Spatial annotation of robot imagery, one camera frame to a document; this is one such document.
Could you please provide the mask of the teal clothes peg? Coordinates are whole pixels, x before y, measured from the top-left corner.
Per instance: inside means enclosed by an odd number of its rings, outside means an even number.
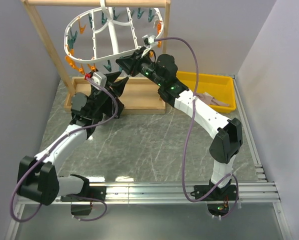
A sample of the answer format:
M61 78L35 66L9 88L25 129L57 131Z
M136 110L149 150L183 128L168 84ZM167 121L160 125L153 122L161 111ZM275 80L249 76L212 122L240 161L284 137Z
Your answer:
M104 64L103 67L108 71L112 72L112 63L110 60L107 60L107 64Z

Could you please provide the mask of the orange clothes peg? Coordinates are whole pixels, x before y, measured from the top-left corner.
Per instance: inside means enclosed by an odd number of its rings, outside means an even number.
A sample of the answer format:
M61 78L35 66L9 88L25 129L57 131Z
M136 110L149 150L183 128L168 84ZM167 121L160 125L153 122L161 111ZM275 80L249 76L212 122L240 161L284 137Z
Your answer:
M96 66L95 66L95 64L93 64L93 65L88 64L87 66L89 67L89 69L90 69L91 71L93 71L93 72L96 71Z

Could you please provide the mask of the white oval clip hanger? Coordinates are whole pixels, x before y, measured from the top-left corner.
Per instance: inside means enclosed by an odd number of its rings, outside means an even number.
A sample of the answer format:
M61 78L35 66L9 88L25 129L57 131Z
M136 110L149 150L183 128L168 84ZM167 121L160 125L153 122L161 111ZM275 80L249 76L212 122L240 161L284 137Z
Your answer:
M100 61L109 60L110 58L118 58L127 56L134 51L140 49L141 47L138 45L138 38L135 33L135 27L133 23L132 11L130 7L141 7L141 8L150 8L148 21L154 23L154 27L157 28L157 35L155 36L155 40L159 40L165 31L165 21L161 15L159 8L165 8L167 2L164 0L162 4L157 1L148 1L148 0L115 0L113 3L106 2L105 0L101 0L99 2L100 7L90 9L85 11L78 16L76 16L72 21L69 22L64 31L64 51L65 51L65 60L68 64L74 69L76 67L76 63L79 64L94 64ZM127 14L127 21L122 22L117 20L117 16L115 15L115 7L125 7ZM78 33L72 33L72 27L75 23L79 23L80 20L84 17L88 17L89 25L92 32L92 42L93 42L93 55L91 59L81 59L74 56L74 44L76 42ZM127 51L119 50L119 43L117 39L115 26L129 27L130 32L132 34L132 41L134 48ZM104 30L108 30L110 36L110 43L112 47L112 54L98 57L97 52L97 35L103 32Z

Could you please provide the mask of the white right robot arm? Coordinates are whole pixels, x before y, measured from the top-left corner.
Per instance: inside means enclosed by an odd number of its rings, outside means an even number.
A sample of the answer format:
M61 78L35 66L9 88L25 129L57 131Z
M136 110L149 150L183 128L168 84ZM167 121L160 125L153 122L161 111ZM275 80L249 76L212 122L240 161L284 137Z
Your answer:
M237 118L229 119L206 103L177 78L178 67L169 54L161 54L156 61L144 53L144 48L115 62L130 75L141 74L158 85L160 98L171 107L187 114L192 123L198 123L212 138L209 153L214 159L210 189L197 201L209 196L221 200L228 193L234 179L233 163L243 144L242 123Z

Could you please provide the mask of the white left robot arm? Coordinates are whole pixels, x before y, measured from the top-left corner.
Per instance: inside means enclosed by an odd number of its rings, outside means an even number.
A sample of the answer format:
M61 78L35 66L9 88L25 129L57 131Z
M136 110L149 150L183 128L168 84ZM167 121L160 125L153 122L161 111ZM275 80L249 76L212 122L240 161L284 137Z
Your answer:
M65 131L45 150L34 157L25 156L19 164L16 193L19 196L50 205L57 197L73 195L79 201L90 197L88 178L71 174L58 176L58 171L76 147L86 141L96 127L119 118L124 104L119 100L128 77L118 79L120 72L103 74L91 71L85 80L90 94L77 92L71 98L71 121Z

